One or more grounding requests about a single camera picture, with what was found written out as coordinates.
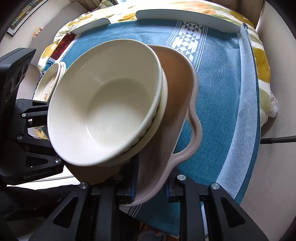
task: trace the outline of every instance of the blue tablecloth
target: blue tablecloth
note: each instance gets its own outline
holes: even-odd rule
[[[69,67],[90,48],[123,38],[172,47],[193,63],[200,80],[196,111],[203,140],[196,154],[179,169],[196,182],[220,183],[240,203],[260,142],[258,79],[245,28],[240,34],[230,34],[182,21],[120,22],[82,33],[61,60]],[[189,140],[186,122],[175,152],[184,149]],[[161,191],[149,202],[130,208],[128,214],[178,235],[179,209],[179,203],[169,204]]]

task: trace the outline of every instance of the beige curtain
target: beige curtain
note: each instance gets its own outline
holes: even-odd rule
[[[250,19],[255,27],[257,26],[263,3],[265,0],[209,0],[222,6],[230,8],[246,18]]]
[[[92,11],[98,7],[101,0],[70,0],[71,2],[79,2],[87,11]]]

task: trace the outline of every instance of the light blue strip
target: light blue strip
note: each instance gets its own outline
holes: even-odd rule
[[[202,205],[201,209],[202,209],[202,221],[204,224],[204,231],[205,231],[205,235],[207,235],[208,231],[207,231],[207,217],[205,215],[205,206]]]
[[[200,43],[198,44],[198,47],[197,47],[197,50],[196,50],[196,55],[194,57],[194,60],[192,61],[192,64],[195,67],[195,69],[196,69],[196,66],[197,66],[198,59],[201,58],[200,48],[201,48],[202,43],[204,42],[205,37],[206,37],[205,32],[207,32],[207,29],[208,29],[208,27],[201,26],[201,25],[199,25],[199,26],[202,27],[202,32],[201,32],[200,39],[199,39],[199,42]]]
[[[242,75],[237,122],[228,155],[216,181],[233,198],[236,197],[250,164],[258,117],[255,66],[245,27],[242,27],[240,34],[237,35]]]
[[[165,46],[168,46],[170,41],[173,39],[175,33],[177,32],[177,30],[181,27],[181,22],[178,21],[177,24],[176,24],[176,27],[174,29],[174,31],[172,32],[171,36],[169,37],[168,41],[166,42]]]
[[[203,37],[203,40],[202,40],[202,45],[201,45],[201,49],[200,49],[200,53],[199,53],[199,59],[197,60],[196,66],[195,66],[196,71],[198,71],[198,68],[200,67],[200,61],[202,59],[203,50],[205,48],[205,41],[207,39],[208,27],[204,27],[204,28],[205,28],[205,34],[204,34],[204,37]]]

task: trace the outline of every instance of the white plate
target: white plate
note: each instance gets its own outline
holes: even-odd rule
[[[198,23],[225,33],[239,33],[240,26],[205,13],[192,12],[179,9],[145,9],[136,12],[137,20],[159,19],[178,20],[188,23]]]
[[[66,64],[64,62],[54,63],[50,66],[38,83],[33,100],[50,101],[52,93],[65,70]]]
[[[107,25],[107,24],[110,24],[110,23],[111,22],[110,22],[110,20],[108,18],[100,18],[100,19],[97,19],[95,21],[86,23],[86,24],[84,24],[82,26],[79,26],[78,28],[72,30],[71,33],[74,33],[74,34],[78,35],[80,33],[83,33],[85,31],[87,31],[87,30],[90,30],[92,28]]]

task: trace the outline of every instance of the floral bedspread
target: floral bedspread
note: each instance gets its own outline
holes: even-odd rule
[[[217,18],[224,19],[228,22],[241,26],[242,23],[246,23],[248,26],[248,32],[251,37],[252,49],[255,56],[258,84],[260,90],[260,122],[261,126],[267,121],[268,114],[271,109],[271,90],[270,90],[270,68],[268,60],[264,51],[262,42],[259,39],[259,35],[255,31],[253,23],[245,18],[243,15],[232,11],[221,5],[203,1],[203,0],[130,0],[124,3],[120,3],[115,6],[99,9],[90,13],[83,14],[77,19],[67,23],[63,26],[56,36],[53,43],[45,48],[38,63],[38,69],[43,72],[46,62],[51,57],[63,37],[66,33],[73,31],[74,29],[87,24],[89,22],[98,20],[100,18],[108,18],[111,23],[117,23],[120,21],[136,20],[136,12],[144,9],[177,9],[186,10],[192,12],[198,12],[215,16]]]

